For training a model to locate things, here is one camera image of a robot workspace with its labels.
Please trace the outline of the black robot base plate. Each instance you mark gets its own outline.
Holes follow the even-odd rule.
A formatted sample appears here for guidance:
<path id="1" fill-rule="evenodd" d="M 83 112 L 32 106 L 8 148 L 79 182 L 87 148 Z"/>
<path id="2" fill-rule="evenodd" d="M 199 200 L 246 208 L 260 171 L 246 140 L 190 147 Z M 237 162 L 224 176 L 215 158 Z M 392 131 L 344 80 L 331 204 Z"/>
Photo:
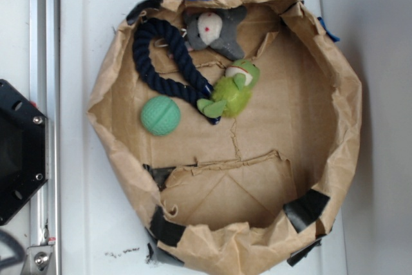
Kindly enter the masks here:
<path id="1" fill-rule="evenodd" d="M 1 225 L 47 181 L 47 117 L 1 80 Z"/>

